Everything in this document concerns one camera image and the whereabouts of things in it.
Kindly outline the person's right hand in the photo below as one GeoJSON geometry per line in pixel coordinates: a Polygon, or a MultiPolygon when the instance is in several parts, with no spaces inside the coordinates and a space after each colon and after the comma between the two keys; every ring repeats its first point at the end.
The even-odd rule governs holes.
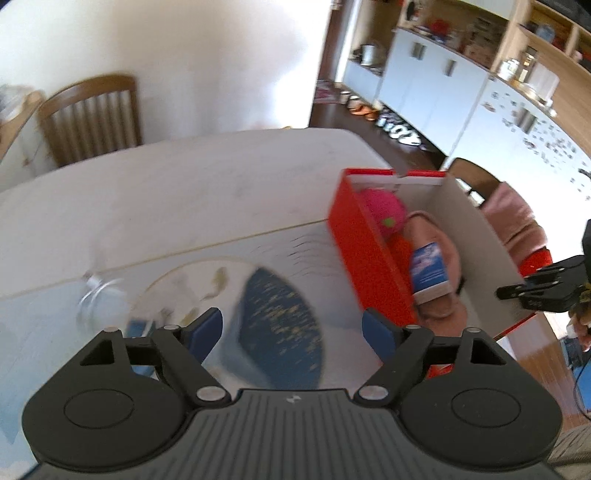
{"type": "Polygon", "coordinates": [[[590,294],[584,293],[579,301],[568,311],[570,322],[569,335],[574,335],[583,351],[590,350],[590,294]]]}

